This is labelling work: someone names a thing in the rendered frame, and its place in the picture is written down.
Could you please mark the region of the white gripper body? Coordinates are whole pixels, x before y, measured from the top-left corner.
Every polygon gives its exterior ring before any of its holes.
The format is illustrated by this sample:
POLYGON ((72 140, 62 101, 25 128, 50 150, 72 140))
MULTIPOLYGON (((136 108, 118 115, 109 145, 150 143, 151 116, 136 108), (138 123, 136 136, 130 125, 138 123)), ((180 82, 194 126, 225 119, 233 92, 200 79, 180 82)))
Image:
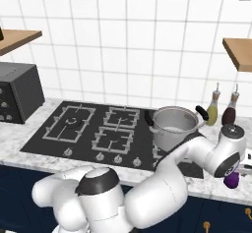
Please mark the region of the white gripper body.
POLYGON ((243 160, 239 164, 239 169, 247 174, 252 174, 252 149, 245 149, 243 160))

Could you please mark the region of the purple eggplant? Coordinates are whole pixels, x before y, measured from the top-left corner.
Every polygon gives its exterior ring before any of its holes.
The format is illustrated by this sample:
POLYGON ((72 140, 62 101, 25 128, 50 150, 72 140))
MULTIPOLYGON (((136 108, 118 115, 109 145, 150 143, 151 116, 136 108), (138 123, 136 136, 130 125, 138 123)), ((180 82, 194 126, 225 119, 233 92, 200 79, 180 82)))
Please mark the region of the purple eggplant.
POLYGON ((239 173, 238 172, 232 172, 230 175, 226 176, 223 179, 223 182, 230 189, 237 188, 238 184, 239 184, 239 173))

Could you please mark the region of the navy cupboard front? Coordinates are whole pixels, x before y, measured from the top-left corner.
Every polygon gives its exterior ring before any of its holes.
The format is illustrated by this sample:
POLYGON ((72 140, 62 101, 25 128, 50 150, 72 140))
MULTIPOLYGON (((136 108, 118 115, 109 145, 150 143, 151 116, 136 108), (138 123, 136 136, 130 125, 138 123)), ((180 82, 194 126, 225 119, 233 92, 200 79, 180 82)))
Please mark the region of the navy cupboard front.
POLYGON ((0 165, 0 233, 51 233, 57 226, 52 209, 32 200, 33 184, 49 173, 0 165))
POLYGON ((247 205, 188 197, 183 208, 145 233, 206 233, 204 222, 210 223, 209 233, 252 233, 247 205))

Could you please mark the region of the dark vinegar bottle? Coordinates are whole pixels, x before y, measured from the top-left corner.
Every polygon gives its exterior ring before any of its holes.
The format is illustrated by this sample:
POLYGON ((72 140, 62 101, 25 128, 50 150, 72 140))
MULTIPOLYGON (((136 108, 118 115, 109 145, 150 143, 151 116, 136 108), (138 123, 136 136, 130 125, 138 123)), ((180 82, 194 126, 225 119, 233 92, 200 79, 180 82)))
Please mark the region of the dark vinegar bottle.
POLYGON ((236 118, 236 102, 239 97, 238 87, 235 88, 235 91, 231 94, 230 102, 227 108, 224 110, 221 116, 221 123, 225 124, 233 124, 236 118))

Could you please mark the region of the yellow oil bottle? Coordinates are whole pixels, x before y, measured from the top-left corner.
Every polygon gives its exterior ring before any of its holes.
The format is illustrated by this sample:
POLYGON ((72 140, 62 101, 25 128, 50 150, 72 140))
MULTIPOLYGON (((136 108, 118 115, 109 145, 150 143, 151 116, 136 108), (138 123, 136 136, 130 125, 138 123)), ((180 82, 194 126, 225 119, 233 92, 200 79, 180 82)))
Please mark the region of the yellow oil bottle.
POLYGON ((215 123, 217 122, 218 119, 218 101, 219 101, 219 97, 221 95, 221 92, 219 91, 218 88, 216 88, 213 91, 212 94, 212 101, 207 109, 208 115, 209 115, 209 119, 207 121, 207 125, 208 126, 214 126, 215 123))

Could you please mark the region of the black gas hob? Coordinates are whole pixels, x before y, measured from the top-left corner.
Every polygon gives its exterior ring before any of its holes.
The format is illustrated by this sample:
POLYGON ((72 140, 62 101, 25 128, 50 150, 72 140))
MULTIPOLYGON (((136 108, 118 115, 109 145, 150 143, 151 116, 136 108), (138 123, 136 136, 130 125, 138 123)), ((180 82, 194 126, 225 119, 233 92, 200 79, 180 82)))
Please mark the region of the black gas hob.
POLYGON ((173 150, 155 145, 144 111, 138 107, 62 102, 23 146, 22 151, 91 163, 152 171, 158 160, 173 150), (70 148, 70 156, 63 155, 70 148), (103 161, 95 157, 102 153, 103 161), (114 162, 116 155, 122 162, 114 162), (142 164, 133 165, 139 157, 142 164))

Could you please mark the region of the black toaster oven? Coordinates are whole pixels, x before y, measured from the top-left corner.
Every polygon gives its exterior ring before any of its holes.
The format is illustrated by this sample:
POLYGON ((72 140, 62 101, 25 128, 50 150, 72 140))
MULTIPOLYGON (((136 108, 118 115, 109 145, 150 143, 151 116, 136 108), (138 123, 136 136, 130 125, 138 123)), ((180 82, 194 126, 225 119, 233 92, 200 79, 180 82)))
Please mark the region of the black toaster oven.
POLYGON ((44 101, 36 64, 0 62, 0 122, 25 124, 44 101))

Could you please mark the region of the wooden wall shelf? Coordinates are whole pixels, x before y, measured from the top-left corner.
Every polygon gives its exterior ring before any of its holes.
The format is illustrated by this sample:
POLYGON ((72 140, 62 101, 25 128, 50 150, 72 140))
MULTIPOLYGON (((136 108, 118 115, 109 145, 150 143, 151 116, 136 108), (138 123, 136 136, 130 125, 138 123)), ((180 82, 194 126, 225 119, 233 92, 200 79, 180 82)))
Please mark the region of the wooden wall shelf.
POLYGON ((252 73, 252 38, 224 38, 222 45, 238 72, 252 73))
POLYGON ((41 30, 3 29, 4 39, 0 40, 0 56, 3 56, 39 37, 41 30))

